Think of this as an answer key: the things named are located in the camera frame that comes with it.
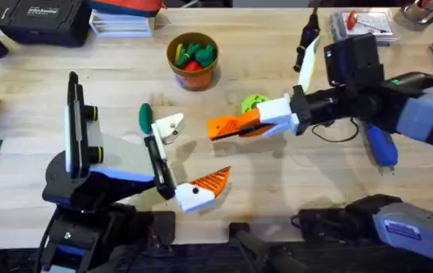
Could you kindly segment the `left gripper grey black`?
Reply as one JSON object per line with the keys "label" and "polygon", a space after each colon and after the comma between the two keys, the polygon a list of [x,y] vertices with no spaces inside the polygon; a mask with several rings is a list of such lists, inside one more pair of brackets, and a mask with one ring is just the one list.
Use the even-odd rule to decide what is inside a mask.
{"label": "left gripper grey black", "polygon": [[225,188],[231,166],[175,187],[168,166],[165,145],[172,144],[184,128],[184,115],[177,113],[153,123],[153,133],[142,140],[129,141],[102,132],[98,121],[87,126],[88,144],[97,147],[101,159],[88,167],[90,174],[107,177],[118,189],[117,200],[135,194],[129,187],[155,187],[164,199],[176,198],[183,212],[191,212],[213,202]]}

